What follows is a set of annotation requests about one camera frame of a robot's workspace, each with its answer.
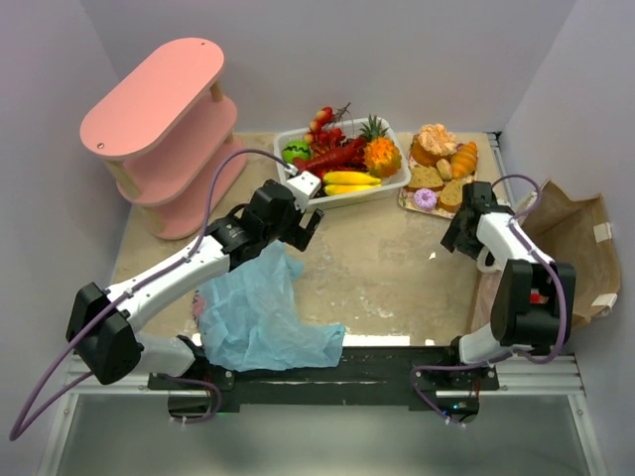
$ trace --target white plastic bin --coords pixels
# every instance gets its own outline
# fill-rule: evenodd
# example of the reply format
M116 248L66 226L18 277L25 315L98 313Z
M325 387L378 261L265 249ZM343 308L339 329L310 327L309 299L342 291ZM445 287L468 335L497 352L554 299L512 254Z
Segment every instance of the white plastic bin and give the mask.
M399 171L391 177L384 178L381 182L381 186L377 188L371 188L369 190L356 191L353 193L344 193L342 195L323 196L321 198L314 198L309 200L309 209L315 209L317 207L321 209L334 208L336 206L350 205L352 203L358 203L360 201L375 200L377 198L384 198L386 196L395 195L396 191L402 186L406 185L411 178L410 168L408 167L408 156L404 154L404 151L399 145L395 131L392 130L390 124L385 119L378 118L381 121L382 127L388 128L387 136L391 139L395 146L399 149L401 154L401 168ZM356 137L361 130L363 124L368 124L368 119L355 119L352 121L342 121L337 124L330 125L331 127L339 127L346 137ZM296 129L294 131L282 132L274 139L274 154L278 157L282 157L282 150L291 141L302 141L305 134L309 132L309 128ZM286 183L289 175L285 169L278 164L278 177L280 183Z

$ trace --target light blue cloth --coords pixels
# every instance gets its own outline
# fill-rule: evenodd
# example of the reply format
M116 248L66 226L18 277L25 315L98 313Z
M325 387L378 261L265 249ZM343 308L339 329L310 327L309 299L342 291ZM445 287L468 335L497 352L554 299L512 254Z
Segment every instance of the light blue cloth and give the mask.
M345 330L298 320L292 281L303 269L277 241L201 285L205 304L198 329L209 362L236 371L335 367Z

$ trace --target brown paper bag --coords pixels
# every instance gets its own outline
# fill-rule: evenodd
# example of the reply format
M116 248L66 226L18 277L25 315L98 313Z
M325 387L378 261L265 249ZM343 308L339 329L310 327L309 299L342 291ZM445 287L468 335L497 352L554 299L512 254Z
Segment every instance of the brown paper bag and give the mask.
M581 327L609 314L620 289L619 263L604 199L599 194L573 201L552 181L543 185L542 192L541 202L522 227L555 261L575 268L572 328ZM502 272L479 276L467 332L489 322L501 276Z

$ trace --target purple frosted pastry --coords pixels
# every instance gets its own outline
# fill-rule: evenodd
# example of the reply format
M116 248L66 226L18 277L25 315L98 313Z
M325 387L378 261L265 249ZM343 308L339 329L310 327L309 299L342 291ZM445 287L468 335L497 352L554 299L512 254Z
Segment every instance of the purple frosted pastry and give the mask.
M433 211L437 206L437 194L429 188L420 188L415 192L413 202L422 210Z

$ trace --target shelf tier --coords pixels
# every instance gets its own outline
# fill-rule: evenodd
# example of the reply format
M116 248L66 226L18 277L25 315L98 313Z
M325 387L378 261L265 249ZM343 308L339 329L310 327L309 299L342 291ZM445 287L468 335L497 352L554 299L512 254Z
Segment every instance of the shelf tier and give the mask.
M229 137L238 111L228 97L214 102L202 97L172 132L149 153L125 162L123 169L139 193L131 195L117 181L121 194L138 205L156 206L178 197Z
M188 188L176 199L157 207L144 207L154 217L154 219L146 221L148 229L154 235L166 240L185 238L198 230L202 223L211 179L218 164L243 147L242 142L238 139L234 139L229 144L223 144ZM212 210L227 193L246 164L247 155L245 154L238 156L224 168L211 198Z
M204 93L219 95L212 86L223 65L222 49L210 40L182 38L158 47L86 114L81 142L109 161L147 153Z

